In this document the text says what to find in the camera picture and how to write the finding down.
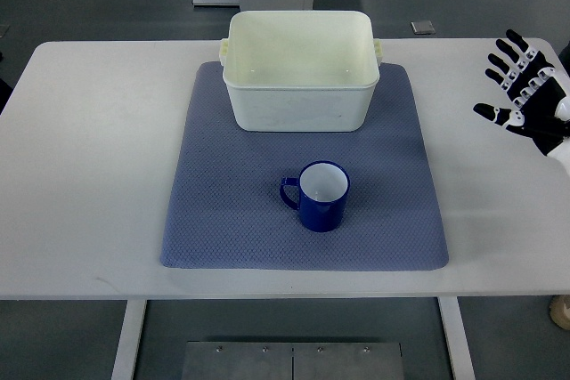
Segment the mug handle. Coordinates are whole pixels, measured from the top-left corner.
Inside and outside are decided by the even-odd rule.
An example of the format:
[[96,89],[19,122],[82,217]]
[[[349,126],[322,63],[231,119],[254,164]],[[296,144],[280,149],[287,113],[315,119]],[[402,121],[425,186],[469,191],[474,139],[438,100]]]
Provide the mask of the mug handle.
[[299,209],[299,204],[294,202],[289,196],[285,194],[285,186],[298,186],[298,179],[297,178],[281,178],[281,186],[279,187],[279,194],[281,195],[281,199],[285,202],[289,208],[292,208],[296,211]]

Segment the gray floor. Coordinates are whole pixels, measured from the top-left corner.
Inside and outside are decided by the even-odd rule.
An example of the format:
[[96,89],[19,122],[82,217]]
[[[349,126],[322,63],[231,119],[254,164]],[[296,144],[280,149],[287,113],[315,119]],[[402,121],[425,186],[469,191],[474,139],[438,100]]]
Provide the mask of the gray floor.
[[[314,0],[314,9],[365,12],[380,38],[414,37],[410,21],[432,20],[435,37],[499,37],[513,28],[546,39],[559,53],[570,39],[568,4]],[[36,46],[46,41],[219,39],[236,12],[194,9],[191,0],[0,0],[0,25],[10,25],[0,38],[0,77],[16,85]],[[151,303],[136,377],[179,378],[186,339],[373,335],[403,343],[407,378],[448,378],[434,301]],[[477,378],[570,378],[570,333],[550,322],[548,302],[547,296],[460,299]],[[1,302],[0,378],[110,378],[124,307]]]

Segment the blue mug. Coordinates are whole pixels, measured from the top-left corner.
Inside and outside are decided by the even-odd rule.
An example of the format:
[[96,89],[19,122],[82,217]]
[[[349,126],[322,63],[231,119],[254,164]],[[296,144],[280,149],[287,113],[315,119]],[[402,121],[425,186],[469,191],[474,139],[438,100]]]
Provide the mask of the blue mug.
[[[299,201],[285,193],[285,187],[298,188]],[[301,223],[312,231],[336,229],[345,211],[350,179],[338,164],[319,160],[305,166],[299,178],[283,178],[279,192],[289,207],[299,212]]]

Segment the bin handle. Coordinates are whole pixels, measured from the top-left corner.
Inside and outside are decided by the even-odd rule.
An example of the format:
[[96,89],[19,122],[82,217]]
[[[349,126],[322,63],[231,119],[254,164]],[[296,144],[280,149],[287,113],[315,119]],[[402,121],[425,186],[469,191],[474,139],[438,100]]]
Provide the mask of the bin handle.
[[382,43],[380,42],[380,39],[372,39],[372,42],[374,42],[374,53],[376,54],[376,62],[378,63],[378,65],[380,65],[382,63],[382,56],[383,56]]
[[225,66],[225,59],[228,56],[228,44],[230,43],[229,39],[222,39],[220,41],[220,62],[222,66]]

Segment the table leg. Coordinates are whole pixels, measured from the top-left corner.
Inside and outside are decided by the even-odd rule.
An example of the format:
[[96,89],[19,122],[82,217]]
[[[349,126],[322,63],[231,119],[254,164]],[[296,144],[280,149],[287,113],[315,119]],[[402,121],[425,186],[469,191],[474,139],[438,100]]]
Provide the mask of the table leg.
[[132,380],[139,341],[143,330],[146,300],[128,300],[118,340],[117,356],[111,380]]
[[438,297],[447,351],[455,380],[475,380],[463,319],[457,297]]

